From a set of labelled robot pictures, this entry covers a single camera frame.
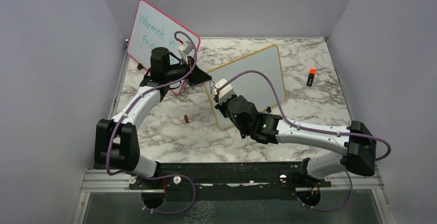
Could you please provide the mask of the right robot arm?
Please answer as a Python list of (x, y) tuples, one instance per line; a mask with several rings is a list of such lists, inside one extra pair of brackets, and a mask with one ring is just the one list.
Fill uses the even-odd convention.
[(285, 118), (259, 112), (254, 103), (242, 95), (226, 100), (214, 97), (215, 108), (239, 130), (243, 139), (249, 137), (261, 144), (300, 144), (328, 150), (328, 154), (302, 161), (298, 182), (310, 186), (328, 175), (348, 171), (360, 176), (373, 176), (376, 163), (376, 142), (367, 134), (349, 133), (346, 126), (305, 127)]

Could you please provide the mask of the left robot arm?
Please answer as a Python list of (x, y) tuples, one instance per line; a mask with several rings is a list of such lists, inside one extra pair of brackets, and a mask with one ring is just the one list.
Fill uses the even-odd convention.
[(157, 171), (158, 162), (140, 154), (137, 128), (150, 111), (164, 99), (173, 84), (186, 81), (198, 85), (212, 78), (195, 65), (190, 53), (195, 48), (188, 42), (177, 48), (181, 57), (176, 64), (170, 63), (175, 55), (165, 47), (152, 50), (150, 68), (129, 104), (110, 119), (101, 119), (96, 125), (94, 161), (107, 170), (119, 169), (142, 175), (149, 188), (161, 184), (162, 174)]

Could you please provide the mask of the yellow framed whiteboard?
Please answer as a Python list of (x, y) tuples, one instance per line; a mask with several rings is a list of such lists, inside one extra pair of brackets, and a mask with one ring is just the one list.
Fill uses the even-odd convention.
[[(247, 70), (263, 73), (275, 88), (280, 101), (286, 97), (280, 51), (277, 45), (270, 45), (249, 55), (235, 59), (229, 63), (213, 68), (207, 73), (212, 76), (212, 81), (217, 83), (225, 78), (227, 80)], [(255, 104), (258, 111), (277, 104), (273, 91), (267, 80), (259, 74), (247, 73), (237, 78), (230, 84), (236, 95), (244, 96)]]

